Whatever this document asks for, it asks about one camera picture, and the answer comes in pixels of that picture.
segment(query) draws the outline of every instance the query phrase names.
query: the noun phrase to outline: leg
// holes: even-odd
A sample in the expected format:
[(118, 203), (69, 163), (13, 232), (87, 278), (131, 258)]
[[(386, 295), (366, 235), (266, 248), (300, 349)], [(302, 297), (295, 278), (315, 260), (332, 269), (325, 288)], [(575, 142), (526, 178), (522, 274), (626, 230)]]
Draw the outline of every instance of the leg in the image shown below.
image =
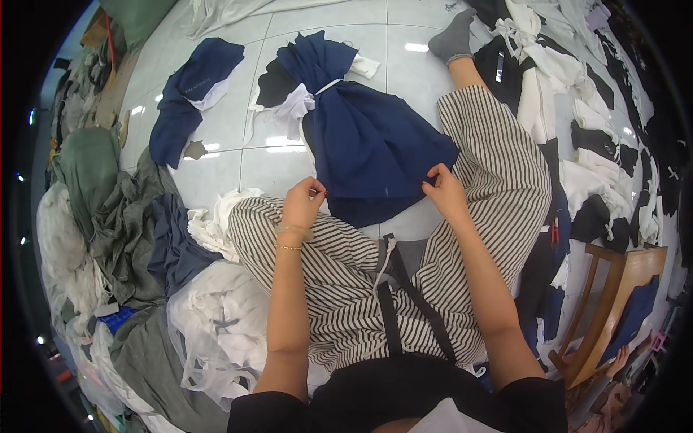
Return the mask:
[[(510, 111), (474, 85), (481, 79), (473, 63), (462, 58), (449, 66), (461, 89), (438, 103), (444, 132), (460, 149), (453, 174), (462, 180), (477, 230), (510, 287), (548, 210), (548, 169), (538, 147)], [(474, 320), (462, 257), (447, 222), (431, 235), (414, 284), (446, 321), (458, 365), (479, 360), (483, 340)], [(420, 333), (412, 334), (421, 338)], [(428, 353), (439, 355), (438, 351), (431, 348)]]
[[(281, 198), (248, 198), (229, 216), (238, 255), (267, 294), (274, 273), (274, 228), (281, 221), (282, 205)], [(322, 213), (312, 230), (315, 238), (301, 251), (310, 319), (309, 358), (331, 371), (375, 353), (385, 341), (370, 274), (376, 270), (378, 248), (352, 226)], [(383, 350), (377, 355), (384, 356)]]

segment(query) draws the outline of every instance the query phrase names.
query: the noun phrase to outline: grey sock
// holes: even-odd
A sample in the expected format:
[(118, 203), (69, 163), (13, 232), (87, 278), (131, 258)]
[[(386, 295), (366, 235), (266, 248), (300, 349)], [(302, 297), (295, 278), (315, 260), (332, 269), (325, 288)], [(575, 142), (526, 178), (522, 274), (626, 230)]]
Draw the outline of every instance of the grey sock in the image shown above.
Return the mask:
[(462, 57), (474, 58), (469, 48), (469, 25), (472, 24), (476, 9), (469, 8), (455, 15), (453, 22), (440, 34), (428, 41), (428, 49), (448, 66), (450, 62)]

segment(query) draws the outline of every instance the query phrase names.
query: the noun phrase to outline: black shirt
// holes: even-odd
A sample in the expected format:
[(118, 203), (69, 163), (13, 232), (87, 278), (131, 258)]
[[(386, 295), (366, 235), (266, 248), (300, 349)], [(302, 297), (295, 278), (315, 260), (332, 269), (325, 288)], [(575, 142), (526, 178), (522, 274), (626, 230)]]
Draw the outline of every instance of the black shirt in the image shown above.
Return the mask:
[(423, 418), (447, 397), (460, 412), (502, 432), (568, 431), (560, 383), (524, 378), (492, 394), (469, 372), (418, 353), (339, 369), (308, 405), (278, 391), (238, 397), (227, 431), (371, 432), (390, 421)]

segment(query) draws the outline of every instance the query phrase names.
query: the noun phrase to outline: person's left hand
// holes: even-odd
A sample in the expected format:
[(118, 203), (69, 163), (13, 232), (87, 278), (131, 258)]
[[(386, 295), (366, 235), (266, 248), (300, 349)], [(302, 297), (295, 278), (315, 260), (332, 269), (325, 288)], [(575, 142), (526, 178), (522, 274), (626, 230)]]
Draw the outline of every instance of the person's left hand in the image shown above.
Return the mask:
[(281, 222), (308, 230), (326, 196), (327, 190), (319, 180), (314, 177), (303, 179), (286, 193)]
[(606, 375), (609, 379), (613, 379), (616, 373), (618, 373), (620, 369), (626, 366), (626, 361), (628, 360), (628, 355), (630, 354), (631, 351), (628, 349), (627, 345), (618, 349), (616, 361), (614, 361), (613, 364), (606, 370)]

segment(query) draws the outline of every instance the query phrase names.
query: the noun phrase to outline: person's right hand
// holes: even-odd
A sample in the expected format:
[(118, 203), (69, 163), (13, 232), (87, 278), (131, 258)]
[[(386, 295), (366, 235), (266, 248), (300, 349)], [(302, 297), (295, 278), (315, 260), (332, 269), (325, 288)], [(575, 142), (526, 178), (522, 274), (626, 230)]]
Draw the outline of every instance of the person's right hand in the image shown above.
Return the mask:
[(609, 368), (606, 370), (606, 375), (608, 376), (609, 379), (613, 379), (613, 377), (616, 375), (616, 373), (619, 372), (620, 369), (626, 366), (626, 361), (628, 361), (628, 355), (630, 355), (631, 352), (628, 349), (628, 346), (623, 346), (622, 348), (618, 349), (618, 355), (616, 355), (616, 361), (613, 362), (612, 365), (609, 366)]
[(438, 164), (428, 171), (429, 177), (435, 175), (438, 175), (435, 186), (423, 182), (421, 189), (433, 200), (438, 212), (450, 223), (450, 226), (453, 229), (460, 229), (472, 220), (467, 209), (462, 182), (450, 173), (445, 164)]

